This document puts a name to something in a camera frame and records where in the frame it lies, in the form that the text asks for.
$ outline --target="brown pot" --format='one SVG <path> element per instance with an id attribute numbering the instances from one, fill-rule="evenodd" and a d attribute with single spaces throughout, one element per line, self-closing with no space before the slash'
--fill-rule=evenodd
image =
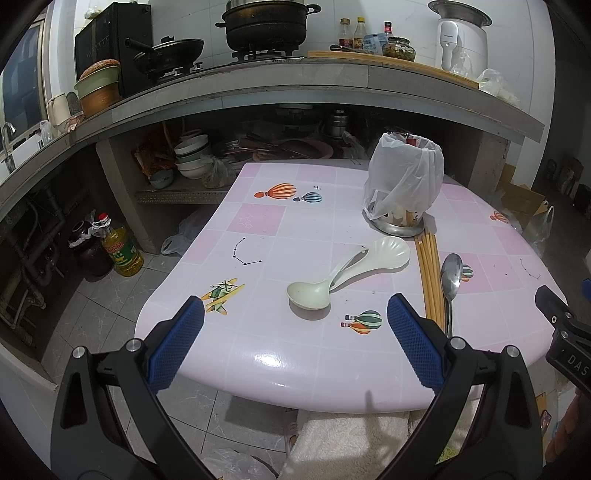
<path id="1" fill-rule="evenodd" d="M 115 82 L 98 88 L 94 92 L 90 92 L 88 95 L 82 97 L 80 104 L 82 105 L 84 116 L 89 118 L 119 102 L 120 99 L 119 83 Z"/>

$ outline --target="bottle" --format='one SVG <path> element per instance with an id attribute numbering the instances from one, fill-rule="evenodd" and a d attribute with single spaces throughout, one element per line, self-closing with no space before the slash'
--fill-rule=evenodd
<path id="1" fill-rule="evenodd" d="M 353 35 L 351 35 L 351 20 L 348 18 L 340 19 L 339 29 L 339 47 L 353 48 Z"/>
<path id="2" fill-rule="evenodd" d="M 110 219 L 106 213 L 101 213 L 99 221 L 94 222 L 93 227 L 119 275 L 131 277 L 141 270 L 144 258 L 123 225 Z"/>
<path id="3" fill-rule="evenodd" d="M 394 34 L 392 33 L 392 22 L 384 22 L 384 33 L 388 37 L 388 43 L 390 43 L 390 39 L 394 38 Z"/>
<path id="4" fill-rule="evenodd" d="M 363 49 L 363 37 L 368 33 L 365 29 L 365 17 L 357 17 L 357 29 L 353 35 L 353 48 Z"/>

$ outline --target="spoon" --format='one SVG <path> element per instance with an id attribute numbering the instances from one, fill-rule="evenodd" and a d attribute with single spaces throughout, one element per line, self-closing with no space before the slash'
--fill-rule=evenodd
<path id="1" fill-rule="evenodd" d="M 452 327 L 452 301 L 456 298 L 457 289 L 460 288 L 463 263 L 460 255 L 449 254 L 441 266 L 441 289 L 445 298 L 445 325 L 447 338 L 453 336 Z"/>
<path id="2" fill-rule="evenodd" d="M 380 240 L 376 240 L 361 260 L 349 268 L 345 268 L 331 287 L 331 290 L 340 287 L 347 280 L 362 273 L 379 268 L 391 270 L 402 267 L 408 262 L 408 259 L 410 259 L 410 248 L 407 243 L 397 236 L 385 236 Z"/>
<path id="3" fill-rule="evenodd" d="M 367 250 L 367 247 L 358 245 L 351 252 L 343 257 L 338 265 L 330 272 L 325 280 L 318 283 L 308 283 L 297 281 L 287 286 L 287 296 L 289 299 L 304 310 L 322 310 L 330 305 L 330 286 L 334 279 L 339 275 L 343 268 L 348 265 L 361 252 Z"/>

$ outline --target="cutting board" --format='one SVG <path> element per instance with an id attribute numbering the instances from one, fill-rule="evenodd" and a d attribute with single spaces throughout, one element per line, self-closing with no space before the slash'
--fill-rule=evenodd
<path id="1" fill-rule="evenodd" d="M 391 57 L 383 57 L 379 55 L 370 55 L 369 53 L 354 53 L 348 51 L 331 51 L 331 50 L 310 50 L 308 58 L 311 59 L 340 59 L 340 60 L 354 60 L 358 63 L 365 63 L 371 65 L 379 65 L 381 67 L 390 67 L 408 72 L 420 73 L 429 75 L 447 82 L 453 82 L 463 87 L 474 88 L 478 90 L 478 82 L 470 80 L 453 73 L 446 72 L 442 69 L 423 65 L 408 60 L 393 59 Z"/>

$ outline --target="pan handle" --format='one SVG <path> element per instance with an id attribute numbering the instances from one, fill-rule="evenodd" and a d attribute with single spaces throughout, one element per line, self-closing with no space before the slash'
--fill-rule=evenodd
<path id="1" fill-rule="evenodd" d="M 322 7 L 320 5 L 316 5 L 316 4 L 308 4 L 306 5 L 306 7 L 308 7 L 308 11 L 306 12 L 306 16 L 310 15 L 310 14 L 317 14 L 318 12 L 320 12 L 322 10 Z"/>
<path id="2" fill-rule="evenodd" d="M 154 50 L 149 45 L 131 38 L 126 38 L 124 43 L 127 48 L 131 48 L 132 50 L 140 51 L 142 53 L 156 53 L 156 50 Z"/>

